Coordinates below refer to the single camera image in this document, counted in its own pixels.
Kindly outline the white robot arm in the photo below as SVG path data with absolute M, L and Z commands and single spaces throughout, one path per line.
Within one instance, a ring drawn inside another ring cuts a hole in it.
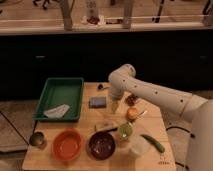
M 144 82 L 135 75 L 131 64 L 112 71 L 109 97 L 120 100 L 127 91 L 182 117 L 191 124 L 184 171 L 213 171 L 213 99 Z

